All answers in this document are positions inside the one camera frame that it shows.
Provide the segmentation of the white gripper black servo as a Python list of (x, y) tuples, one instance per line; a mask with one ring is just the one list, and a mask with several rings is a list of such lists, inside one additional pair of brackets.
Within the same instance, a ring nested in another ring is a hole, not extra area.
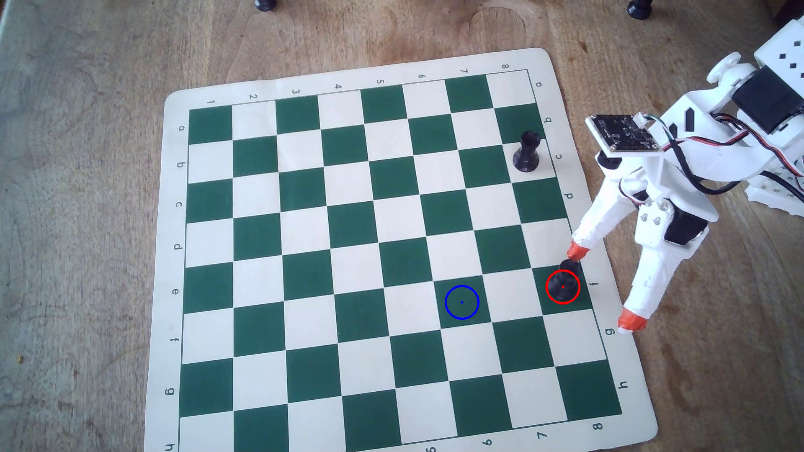
[(572, 233), (568, 259), (579, 262), (638, 207), (635, 241), (642, 253), (618, 318), (623, 334), (644, 329), (681, 261), (718, 220), (709, 196), (765, 171), (778, 176), (782, 145), (743, 106), (722, 111), (729, 97), (695, 91), (660, 117), (598, 114), (600, 189)]

